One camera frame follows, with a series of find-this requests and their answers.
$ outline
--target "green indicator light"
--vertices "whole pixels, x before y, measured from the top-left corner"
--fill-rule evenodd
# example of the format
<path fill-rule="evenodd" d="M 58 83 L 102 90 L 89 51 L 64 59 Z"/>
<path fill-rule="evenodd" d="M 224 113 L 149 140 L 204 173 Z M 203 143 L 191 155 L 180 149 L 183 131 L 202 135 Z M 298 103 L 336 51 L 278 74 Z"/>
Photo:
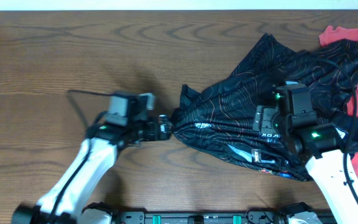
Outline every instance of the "green indicator light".
<path fill-rule="evenodd" d="M 317 133 L 311 133 L 311 135 L 312 135 L 314 138 L 320 137 L 320 135 L 317 134 Z"/>

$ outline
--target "black cloth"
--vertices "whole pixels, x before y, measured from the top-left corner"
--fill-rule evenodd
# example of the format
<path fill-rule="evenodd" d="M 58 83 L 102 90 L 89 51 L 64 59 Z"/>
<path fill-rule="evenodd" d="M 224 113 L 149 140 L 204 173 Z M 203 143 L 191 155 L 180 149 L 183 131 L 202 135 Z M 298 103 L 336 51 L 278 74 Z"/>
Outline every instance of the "black cloth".
<path fill-rule="evenodd" d="M 339 64 L 347 73 L 313 60 Z M 252 130 L 257 105 L 274 105 L 273 91 L 284 80 L 304 83 L 310 89 L 319 124 L 332 123 L 346 139 L 351 117 L 346 103 L 352 84 L 358 82 L 358 42 L 340 40 L 313 52 L 294 52 L 265 34 L 230 76 L 202 93 L 183 85 L 180 107 L 172 114 L 175 137 L 194 149 L 235 165 L 300 181 L 311 180 L 298 158 L 288 153 L 280 136 Z M 261 162 L 252 162 L 253 149 Z M 351 151 L 358 151 L 357 131 Z"/>

